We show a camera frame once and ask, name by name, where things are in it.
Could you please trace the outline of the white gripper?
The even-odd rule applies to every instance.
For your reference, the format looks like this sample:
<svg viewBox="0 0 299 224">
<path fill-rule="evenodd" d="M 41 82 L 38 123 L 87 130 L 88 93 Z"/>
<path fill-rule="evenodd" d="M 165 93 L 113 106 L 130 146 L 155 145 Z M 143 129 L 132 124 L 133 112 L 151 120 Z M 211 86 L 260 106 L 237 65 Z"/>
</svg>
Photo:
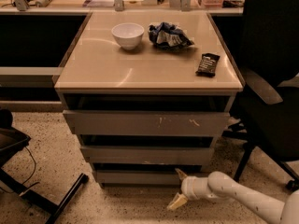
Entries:
<svg viewBox="0 0 299 224">
<path fill-rule="evenodd" d="M 184 205 L 187 201 L 199 199 L 212 199 L 214 193 L 208 185 L 207 177 L 187 176 L 182 170 L 176 168 L 178 178 L 181 181 L 181 192 L 167 206 L 168 210 L 174 211 Z"/>
</svg>

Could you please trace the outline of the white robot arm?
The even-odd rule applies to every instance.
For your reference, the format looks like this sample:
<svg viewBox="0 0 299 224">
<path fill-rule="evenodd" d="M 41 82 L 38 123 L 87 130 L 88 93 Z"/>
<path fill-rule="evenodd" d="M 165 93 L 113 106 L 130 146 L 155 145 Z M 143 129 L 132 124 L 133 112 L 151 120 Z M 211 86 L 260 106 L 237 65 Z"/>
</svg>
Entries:
<svg viewBox="0 0 299 224">
<path fill-rule="evenodd" d="M 283 202 L 235 182 L 225 173 L 215 171 L 208 177 L 187 175 L 176 168 L 181 181 L 180 192 L 167 206 L 176 210 L 187 201 L 207 199 L 238 201 L 268 224 L 299 224 L 299 190 Z"/>
</svg>

